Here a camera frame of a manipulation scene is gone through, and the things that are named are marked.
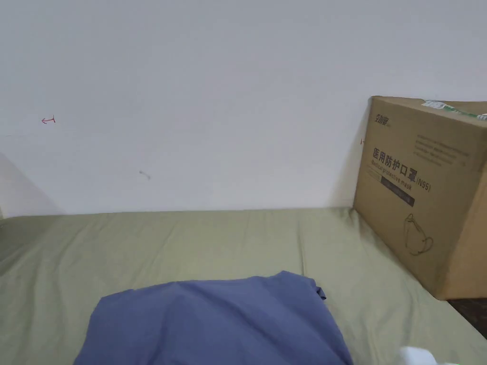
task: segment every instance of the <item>mask illustration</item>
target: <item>mask illustration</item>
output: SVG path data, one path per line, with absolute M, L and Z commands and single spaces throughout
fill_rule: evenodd
M 433 238 L 426 236 L 412 213 L 404 220 L 404 242 L 413 256 L 423 254 L 433 247 Z

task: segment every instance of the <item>white object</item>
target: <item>white object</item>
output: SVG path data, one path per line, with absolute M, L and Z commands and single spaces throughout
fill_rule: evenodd
M 423 348 L 403 347 L 400 351 L 399 365 L 439 365 L 431 352 Z

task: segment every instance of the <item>wall mark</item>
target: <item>wall mark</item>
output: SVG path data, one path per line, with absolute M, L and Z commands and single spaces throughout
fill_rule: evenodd
M 140 170 L 139 174 L 144 175 L 147 178 L 147 180 L 150 180 L 150 175 L 146 174 L 144 171 Z
M 54 114 L 53 114 L 53 117 L 51 119 L 42 118 L 41 122 L 44 124 L 47 124 L 46 122 L 54 122 L 55 123 L 56 121 L 54 119 Z

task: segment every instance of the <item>blue shirt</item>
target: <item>blue shirt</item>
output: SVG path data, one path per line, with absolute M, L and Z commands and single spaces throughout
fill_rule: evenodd
M 120 292 L 96 306 L 75 365 L 351 365 L 323 299 L 286 271 Z

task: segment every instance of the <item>mattress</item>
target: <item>mattress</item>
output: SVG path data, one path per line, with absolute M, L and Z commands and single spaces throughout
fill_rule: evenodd
M 4 364 L 71 364 L 99 299 L 190 279 L 316 280 L 356 364 L 401 346 L 485 364 L 487 341 L 433 298 L 351 209 L 113 213 L 0 221 Z

